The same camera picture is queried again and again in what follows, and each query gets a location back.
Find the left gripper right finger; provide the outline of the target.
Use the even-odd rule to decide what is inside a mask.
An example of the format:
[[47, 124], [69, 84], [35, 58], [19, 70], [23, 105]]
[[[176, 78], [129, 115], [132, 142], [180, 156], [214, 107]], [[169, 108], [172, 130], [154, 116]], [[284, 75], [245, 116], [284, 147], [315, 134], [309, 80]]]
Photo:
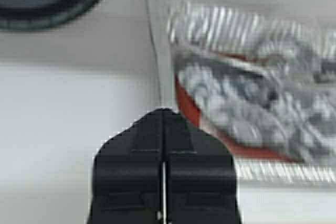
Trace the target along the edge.
[[234, 160], [225, 145], [163, 110], [168, 223], [241, 223]]

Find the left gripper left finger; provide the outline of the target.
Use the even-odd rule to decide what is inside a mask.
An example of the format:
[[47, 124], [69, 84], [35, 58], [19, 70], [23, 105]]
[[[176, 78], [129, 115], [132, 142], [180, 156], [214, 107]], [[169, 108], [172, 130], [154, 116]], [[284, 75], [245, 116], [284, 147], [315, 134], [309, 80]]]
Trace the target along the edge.
[[98, 150], [87, 223], [162, 223], [163, 112], [147, 113]]

